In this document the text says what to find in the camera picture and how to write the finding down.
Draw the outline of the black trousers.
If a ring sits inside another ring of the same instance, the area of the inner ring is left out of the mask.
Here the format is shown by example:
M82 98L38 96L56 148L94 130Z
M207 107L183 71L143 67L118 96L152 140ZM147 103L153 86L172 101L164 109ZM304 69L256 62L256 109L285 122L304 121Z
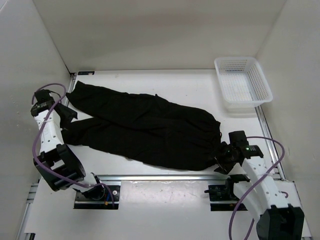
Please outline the black trousers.
M82 82L66 97L89 116L63 128L69 145L174 170L202 171L216 163L220 122L203 109Z

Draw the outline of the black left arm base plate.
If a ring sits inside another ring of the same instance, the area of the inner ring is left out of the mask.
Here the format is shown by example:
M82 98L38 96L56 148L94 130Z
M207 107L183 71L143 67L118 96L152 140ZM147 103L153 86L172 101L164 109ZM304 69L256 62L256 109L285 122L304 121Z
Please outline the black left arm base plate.
M73 208L76 210L118 210L120 205L121 182L104 181L110 188L110 192L105 188L100 192L94 192L94 197L86 197L81 192L77 192L74 198Z

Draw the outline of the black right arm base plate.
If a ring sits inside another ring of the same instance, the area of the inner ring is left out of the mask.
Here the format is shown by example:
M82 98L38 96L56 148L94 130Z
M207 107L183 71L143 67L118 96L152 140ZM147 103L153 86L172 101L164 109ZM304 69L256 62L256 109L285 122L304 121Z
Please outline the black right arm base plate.
M226 185L209 185L204 193L209 196L211 212L232 212L239 201Z

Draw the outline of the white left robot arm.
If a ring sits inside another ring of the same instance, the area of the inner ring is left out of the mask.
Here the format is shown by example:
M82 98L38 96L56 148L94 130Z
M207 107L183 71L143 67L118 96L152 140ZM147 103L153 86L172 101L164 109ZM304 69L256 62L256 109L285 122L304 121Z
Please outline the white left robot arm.
M41 89L35 92L36 103L33 104L30 113L34 117L38 128L40 129L45 122L46 115L52 105L55 103L52 97L53 92L48 89ZM85 169L78 157L64 143L62 130L66 124L70 124L73 119L77 119L76 111L58 103L50 113L45 122L44 129L40 134L40 150L38 159L48 169L53 172L69 178L77 183L89 184L88 188L72 184L64 179L52 175L47 170L34 162L36 169L50 186L57 192L68 188L81 193L85 198L94 201L101 200L106 195L106 188L99 184L101 181L94 173L86 176Z

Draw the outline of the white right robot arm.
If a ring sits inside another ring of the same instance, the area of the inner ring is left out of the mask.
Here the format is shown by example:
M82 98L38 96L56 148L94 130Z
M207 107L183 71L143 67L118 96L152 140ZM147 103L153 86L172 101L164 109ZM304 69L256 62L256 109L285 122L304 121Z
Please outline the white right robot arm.
M251 145L243 130L230 132L230 143L222 142L214 159L216 172L228 175L236 164L244 174L232 175L226 181L224 193L230 200L238 199L231 214L228 235L240 205L252 216L251 227L256 227L260 240L300 240L305 215L301 207L293 206L279 190L264 155L257 145Z

